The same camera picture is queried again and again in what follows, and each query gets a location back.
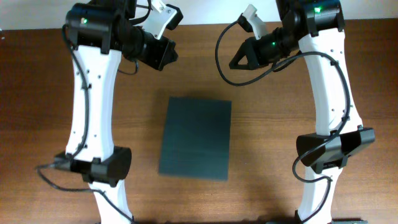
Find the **dark green hinged box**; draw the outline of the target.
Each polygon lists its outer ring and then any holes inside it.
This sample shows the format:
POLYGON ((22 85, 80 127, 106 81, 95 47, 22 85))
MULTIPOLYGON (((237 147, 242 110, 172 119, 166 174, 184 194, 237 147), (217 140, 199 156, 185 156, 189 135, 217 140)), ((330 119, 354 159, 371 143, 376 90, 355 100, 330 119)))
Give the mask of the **dark green hinged box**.
POLYGON ((228 180, 232 102, 170 97, 159 174, 228 180))

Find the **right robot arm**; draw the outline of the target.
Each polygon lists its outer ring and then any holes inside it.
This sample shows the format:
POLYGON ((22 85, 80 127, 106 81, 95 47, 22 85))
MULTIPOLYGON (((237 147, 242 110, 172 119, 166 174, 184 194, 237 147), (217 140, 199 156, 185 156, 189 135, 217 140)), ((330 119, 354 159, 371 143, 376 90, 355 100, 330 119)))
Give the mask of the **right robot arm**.
POLYGON ((299 58, 308 68, 315 102, 315 132, 296 140, 303 164, 302 201, 295 223, 331 223, 336 182, 348 159, 375 140, 356 109, 345 61, 345 19, 339 1, 277 1, 282 26, 272 32, 248 6, 237 24, 246 39, 229 63, 237 70, 279 72, 299 58))

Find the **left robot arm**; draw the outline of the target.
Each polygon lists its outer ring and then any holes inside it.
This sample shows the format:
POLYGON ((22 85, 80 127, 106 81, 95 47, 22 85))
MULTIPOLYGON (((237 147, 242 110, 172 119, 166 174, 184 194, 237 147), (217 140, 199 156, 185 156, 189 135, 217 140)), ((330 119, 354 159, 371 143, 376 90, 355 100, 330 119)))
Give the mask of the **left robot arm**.
POLYGON ((75 76, 73 118, 65 151, 54 168, 75 172, 95 196, 101 223, 132 223, 125 178, 132 152, 116 146, 112 135, 113 95, 122 59, 155 70, 175 62, 175 42, 164 37, 183 14, 162 1, 150 1, 145 16, 136 17, 135 1, 77 3, 65 18, 63 35, 75 76))

